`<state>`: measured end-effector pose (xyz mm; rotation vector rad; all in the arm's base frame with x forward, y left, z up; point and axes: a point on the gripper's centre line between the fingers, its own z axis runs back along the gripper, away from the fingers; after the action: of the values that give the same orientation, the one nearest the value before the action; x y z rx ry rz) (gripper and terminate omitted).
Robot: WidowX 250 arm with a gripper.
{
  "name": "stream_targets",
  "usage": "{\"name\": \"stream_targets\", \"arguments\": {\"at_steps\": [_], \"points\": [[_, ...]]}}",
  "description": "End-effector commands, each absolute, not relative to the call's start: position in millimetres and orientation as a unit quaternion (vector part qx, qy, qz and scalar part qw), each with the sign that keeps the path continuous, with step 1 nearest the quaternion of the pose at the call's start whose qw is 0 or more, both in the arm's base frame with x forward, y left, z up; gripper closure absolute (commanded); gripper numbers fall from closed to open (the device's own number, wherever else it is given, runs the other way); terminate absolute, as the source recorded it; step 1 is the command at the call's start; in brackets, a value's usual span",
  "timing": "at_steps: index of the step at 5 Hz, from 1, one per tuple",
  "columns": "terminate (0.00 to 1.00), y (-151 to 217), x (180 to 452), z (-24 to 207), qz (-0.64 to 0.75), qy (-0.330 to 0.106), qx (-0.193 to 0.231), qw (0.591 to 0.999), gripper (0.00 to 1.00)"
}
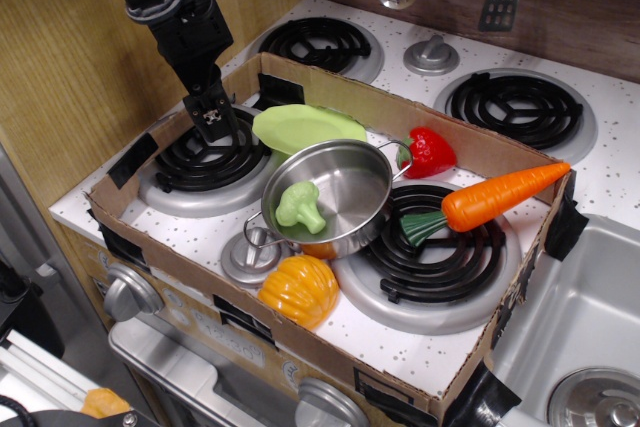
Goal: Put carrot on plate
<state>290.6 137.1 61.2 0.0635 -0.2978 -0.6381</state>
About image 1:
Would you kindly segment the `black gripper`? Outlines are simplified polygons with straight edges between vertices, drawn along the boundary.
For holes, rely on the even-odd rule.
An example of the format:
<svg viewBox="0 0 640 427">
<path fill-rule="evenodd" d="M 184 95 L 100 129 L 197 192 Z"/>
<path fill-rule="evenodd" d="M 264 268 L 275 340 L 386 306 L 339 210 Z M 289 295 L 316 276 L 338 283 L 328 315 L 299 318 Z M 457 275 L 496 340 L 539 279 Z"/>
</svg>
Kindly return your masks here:
<svg viewBox="0 0 640 427">
<path fill-rule="evenodd" d="M 161 20 L 149 25 L 158 51 L 189 92 L 183 99 L 205 142 L 238 138 L 239 124 L 220 80 L 217 59 L 233 45 L 233 36 L 216 0 L 180 0 Z"/>
</svg>

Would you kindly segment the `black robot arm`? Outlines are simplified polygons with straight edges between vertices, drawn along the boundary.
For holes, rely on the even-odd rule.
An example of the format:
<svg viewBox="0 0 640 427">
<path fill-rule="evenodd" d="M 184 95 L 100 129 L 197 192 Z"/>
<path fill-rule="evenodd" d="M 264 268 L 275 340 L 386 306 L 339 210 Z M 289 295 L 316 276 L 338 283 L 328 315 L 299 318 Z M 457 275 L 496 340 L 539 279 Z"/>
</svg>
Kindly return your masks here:
<svg viewBox="0 0 640 427">
<path fill-rule="evenodd" d="M 160 55 L 188 95 L 184 107 L 204 140 L 239 141 L 239 123 L 216 61 L 233 44 L 217 0 L 124 0 L 126 13 L 146 26 Z"/>
</svg>

